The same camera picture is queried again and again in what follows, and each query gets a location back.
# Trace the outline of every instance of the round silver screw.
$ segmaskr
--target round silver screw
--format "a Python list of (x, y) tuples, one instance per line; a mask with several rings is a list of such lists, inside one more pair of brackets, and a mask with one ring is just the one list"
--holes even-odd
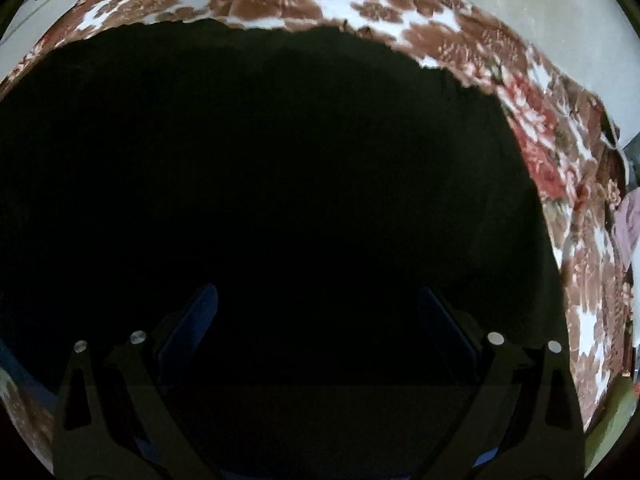
[(549, 341), (546, 345), (554, 354), (559, 354), (562, 351), (562, 345), (558, 341)]
[(489, 332), (486, 337), (492, 345), (500, 346), (504, 343), (504, 336), (498, 332)]
[(86, 341), (85, 340), (80, 340), (74, 345), (74, 352), (76, 352), (76, 354), (81, 354), (85, 350), (86, 350)]
[(129, 337), (130, 341), (134, 345), (139, 345), (140, 343), (145, 342), (146, 332), (144, 330), (136, 330), (131, 337)]

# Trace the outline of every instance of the black mount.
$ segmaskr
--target black mount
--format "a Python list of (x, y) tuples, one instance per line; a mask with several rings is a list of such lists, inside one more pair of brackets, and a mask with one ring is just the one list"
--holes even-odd
[[(208, 287), (217, 305), (215, 289)], [(180, 369), (167, 356), (188, 348), (180, 356), (188, 359), (199, 340), (190, 346), (185, 334), (199, 326), (203, 335), (215, 314), (215, 307), (213, 314), (202, 309), (202, 295), (142, 342), (132, 338), (109, 349), (87, 344), (72, 352), (56, 408), (56, 478), (224, 479), (191, 447), (159, 386)], [(489, 336), (430, 288), (420, 292), (418, 309), (456, 380), (479, 384), (466, 412), (412, 480), (583, 478), (584, 432), (566, 349), (554, 342), (523, 349), (499, 334)], [(210, 319), (202, 323), (204, 311)], [(492, 458), (478, 465), (491, 447)]]

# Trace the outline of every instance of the brown floral pattern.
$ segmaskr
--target brown floral pattern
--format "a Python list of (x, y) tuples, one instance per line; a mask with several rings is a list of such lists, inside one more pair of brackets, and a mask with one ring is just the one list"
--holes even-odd
[(53, 473), (51, 444), (53, 416), (21, 390), (0, 368), (0, 399), (9, 419), (32, 453)]
[[(625, 169), (610, 148), (616, 132), (597, 96), (464, 0), (81, 0), (2, 81), (0, 98), (53, 48), (136, 22), (200, 19), (290, 32), (337, 27), (500, 99), (538, 189), (564, 283), (570, 367), (586, 428), (623, 371), (631, 318), (630, 285), (610, 236), (610, 206), (623, 198)], [(33, 420), (17, 387), (8, 391), (3, 400), (14, 424)], [(27, 441), (41, 431), (30, 428), (22, 430)], [(43, 455), (46, 439), (38, 442)]]

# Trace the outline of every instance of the pink cloth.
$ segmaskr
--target pink cloth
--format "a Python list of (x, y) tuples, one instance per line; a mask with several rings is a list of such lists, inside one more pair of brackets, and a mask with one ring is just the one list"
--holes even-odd
[(620, 250), (625, 271), (640, 238), (640, 187), (630, 192), (613, 213), (613, 237)]

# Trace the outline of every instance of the blue panel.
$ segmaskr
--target blue panel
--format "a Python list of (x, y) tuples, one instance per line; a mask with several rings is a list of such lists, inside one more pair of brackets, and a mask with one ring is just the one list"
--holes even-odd
[(474, 467), (478, 467), (479, 465), (484, 464), (485, 462), (489, 462), (489, 460), (493, 460), (495, 456), (498, 454), (498, 448), (492, 449), (491, 451), (487, 451), (486, 453), (482, 453), (476, 460)]
[(186, 366), (211, 326), (218, 311), (218, 293), (213, 285), (205, 286), (188, 307), (158, 351), (158, 381), (163, 385), (179, 384)]
[(418, 314), (456, 382), (479, 384), (478, 351), (428, 286), (418, 294)]
[(154, 464), (162, 465), (160, 456), (158, 455), (156, 448), (153, 447), (152, 444), (150, 444), (146, 440), (141, 440), (135, 436), (133, 437), (133, 440), (135, 440), (136, 445), (140, 450), (140, 454), (145, 460), (149, 460), (149, 462), (153, 462)]

